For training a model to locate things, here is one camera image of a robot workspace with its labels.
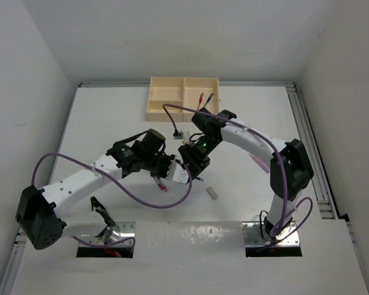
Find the red gel pen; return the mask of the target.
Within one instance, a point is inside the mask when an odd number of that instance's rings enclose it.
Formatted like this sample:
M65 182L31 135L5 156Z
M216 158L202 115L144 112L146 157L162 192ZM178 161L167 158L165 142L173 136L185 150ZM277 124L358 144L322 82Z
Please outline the red gel pen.
M200 96L199 96L199 100L198 100L198 104L197 104L197 110L199 110L201 104L202 104L202 100L203 100L203 97L204 97L204 93L201 93Z

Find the blue gel pen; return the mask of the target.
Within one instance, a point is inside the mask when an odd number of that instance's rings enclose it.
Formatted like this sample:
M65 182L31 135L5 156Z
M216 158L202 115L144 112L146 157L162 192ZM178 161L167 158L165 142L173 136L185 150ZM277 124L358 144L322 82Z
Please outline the blue gel pen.
M213 96L214 96L214 93L211 93L210 95L209 95L209 97L207 98L207 101L205 102L205 104L204 104L204 108L209 104L209 102L210 102L210 100L213 98Z

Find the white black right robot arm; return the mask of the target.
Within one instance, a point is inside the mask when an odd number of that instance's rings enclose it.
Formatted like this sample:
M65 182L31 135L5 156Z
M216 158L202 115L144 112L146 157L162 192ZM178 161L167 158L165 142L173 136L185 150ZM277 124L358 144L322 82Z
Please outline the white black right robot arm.
M196 143L186 143L178 151L192 178L209 166L210 153L222 142L245 150L267 168L274 196L264 219L264 231L275 238L292 220L297 197L314 176L304 144L298 139L278 140L249 129L228 110L213 115L201 108L191 121L202 136Z

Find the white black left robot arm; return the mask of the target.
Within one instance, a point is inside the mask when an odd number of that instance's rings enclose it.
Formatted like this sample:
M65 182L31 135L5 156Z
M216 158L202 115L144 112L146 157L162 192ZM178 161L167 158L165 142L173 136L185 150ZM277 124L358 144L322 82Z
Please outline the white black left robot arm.
M71 176L42 188L34 184L20 196L15 215L35 249L43 250L62 235L66 212L103 186L141 170L160 179L186 184L188 173L175 155L165 153L165 137L153 129L117 141L101 157Z

